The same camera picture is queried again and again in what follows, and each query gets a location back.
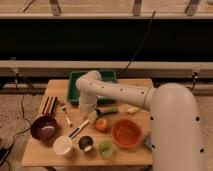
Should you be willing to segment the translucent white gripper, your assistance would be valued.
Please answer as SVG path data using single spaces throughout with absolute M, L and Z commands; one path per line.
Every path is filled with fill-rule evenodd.
M 97 112 L 95 108 L 91 105 L 80 105 L 80 113 L 83 120 L 89 120 L 91 124 L 94 124 L 97 118 Z

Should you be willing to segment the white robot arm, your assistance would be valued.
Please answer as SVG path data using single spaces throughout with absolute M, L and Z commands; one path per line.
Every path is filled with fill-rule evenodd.
M 92 70 L 76 81 L 85 113 L 102 95 L 150 112 L 153 171 L 207 171 L 201 114 L 194 95 L 177 83 L 158 88 L 104 82 Z

